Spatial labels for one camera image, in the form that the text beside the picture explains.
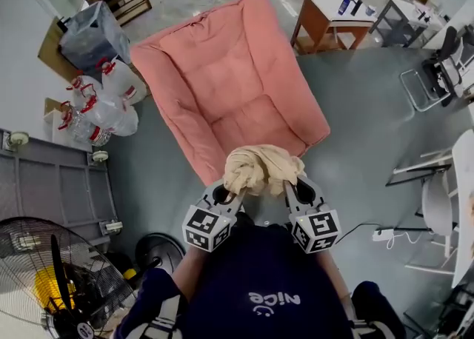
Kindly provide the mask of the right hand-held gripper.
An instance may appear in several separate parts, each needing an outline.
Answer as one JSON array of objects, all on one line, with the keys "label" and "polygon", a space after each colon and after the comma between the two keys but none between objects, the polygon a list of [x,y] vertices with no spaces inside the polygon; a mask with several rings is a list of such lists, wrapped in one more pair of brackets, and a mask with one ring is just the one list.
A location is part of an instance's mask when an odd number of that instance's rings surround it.
[{"label": "right hand-held gripper", "polygon": [[330,249],[341,236],[341,225],[336,210],[325,203],[321,188],[299,175],[296,186],[284,181],[284,192],[293,240],[306,254]]}]

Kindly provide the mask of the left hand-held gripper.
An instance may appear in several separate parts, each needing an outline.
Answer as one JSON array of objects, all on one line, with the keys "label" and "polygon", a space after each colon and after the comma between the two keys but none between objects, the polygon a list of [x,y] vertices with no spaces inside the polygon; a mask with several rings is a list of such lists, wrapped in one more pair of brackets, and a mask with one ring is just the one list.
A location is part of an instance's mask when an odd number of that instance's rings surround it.
[{"label": "left hand-held gripper", "polygon": [[236,222],[236,213],[241,209],[247,191],[233,193],[224,187],[221,178],[209,185],[197,205],[190,205],[182,232],[189,246],[213,252],[230,236]]}]

